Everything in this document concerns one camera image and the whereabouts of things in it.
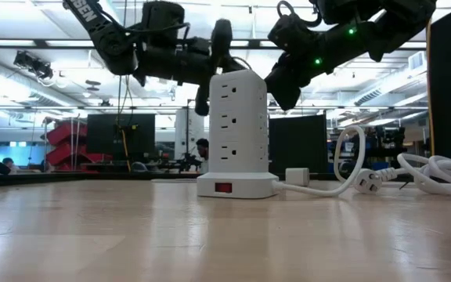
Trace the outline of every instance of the ceiling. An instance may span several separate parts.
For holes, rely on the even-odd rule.
[[[226,18],[233,23],[233,37],[235,39],[267,38],[267,34],[278,19],[276,4],[271,0],[184,0],[179,2],[186,10],[186,21],[191,23],[189,36],[210,38],[215,21]],[[296,12],[304,19],[311,20],[312,6],[307,1],[290,0]],[[140,21],[144,1],[139,0],[100,0],[104,10],[113,15],[120,23],[126,20],[126,26]],[[438,20],[451,12],[451,1],[438,0],[438,8],[433,16],[433,21]],[[325,24],[315,28],[317,31],[325,31]],[[88,39],[88,34],[74,18],[73,14],[63,8],[61,0],[0,0],[0,39]],[[412,42],[425,42],[425,32],[412,38]],[[117,105],[119,94],[124,96],[127,92],[127,82],[123,78],[120,87],[120,78],[113,76],[103,67],[95,51],[85,49],[32,49],[30,53],[52,64],[56,72],[55,77],[62,78],[51,81],[55,83],[49,89],[43,89],[43,85],[37,85],[33,74],[18,70],[13,65],[17,50],[25,50],[25,47],[14,49],[0,49],[0,75],[8,76],[14,71],[10,79],[18,83],[40,89],[40,93],[48,93],[47,100],[54,103],[71,106],[98,106],[103,99],[109,99],[113,105]],[[408,65],[408,58],[417,51],[396,51],[386,54],[380,63],[375,63],[363,55],[339,66],[333,74],[320,75],[312,80],[312,83],[302,89],[299,106],[354,106],[353,101],[357,96],[366,94],[367,89],[379,87],[379,81],[386,81],[392,76],[404,71]],[[281,54],[279,50],[233,50],[232,54],[244,58],[261,77],[269,74],[272,66]],[[91,92],[85,97],[86,80],[98,81],[98,92]],[[175,87],[173,81],[162,81],[151,78],[145,88],[141,87],[135,79],[130,79],[128,88],[132,99],[126,101],[131,106],[183,106],[188,99],[196,95],[196,85],[184,85]],[[364,103],[361,106],[394,106],[403,100],[418,96],[426,92],[425,74],[419,74],[413,80],[403,79],[396,82],[396,87],[382,93],[376,99]],[[43,99],[35,102],[41,106]],[[415,99],[412,103],[402,106],[427,106],[427,98]],[[158,110],[159,114],[173,114],[175,110]],[[317,109],[292,110],[287,113],[277,111],[277,116],[295,116],[297,114],[318,113]],[[389,117],[401,119],[401,115],[411,115],[410,112],[390,110],[356,109],[335,110],[329,114],[329,118],[344,122],[349,120],[363,120],[366,115],[372,114],[366,121],[374,121],[378,118]]]

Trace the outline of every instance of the power plug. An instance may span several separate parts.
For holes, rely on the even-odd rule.
[[[308,168],[287,168],[285,171],[286,184],[295,186],[309,186]]]
[[[382,180],[378,173],[362,169],[356,177],[354,187],[360,193],[375,194],[382,187]]]

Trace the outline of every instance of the person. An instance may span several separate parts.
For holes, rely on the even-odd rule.
[[[13,159],[11,157],[5,157],[3,159],[3,164],[10,169],[9,174],[11,175],[16,174],[16,172],[18,171],[18,167],[15,165],[15,163],[13,163]]]
[[[203,158],[200,173],[205,174],[208,172],[208,140],[199,139],[197,140],[196,145],[198,154]]]

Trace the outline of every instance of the table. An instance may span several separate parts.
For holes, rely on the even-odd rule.
[[[0,281],[451,281],[451,197],[389,186],[260,201],[193,183],[0,187]]]

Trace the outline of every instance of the white power strip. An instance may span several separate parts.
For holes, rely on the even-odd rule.
[[[209,173],[198,196],[258,199],[275,194],[269,173],[267,87],[252,70],[210,81]]]

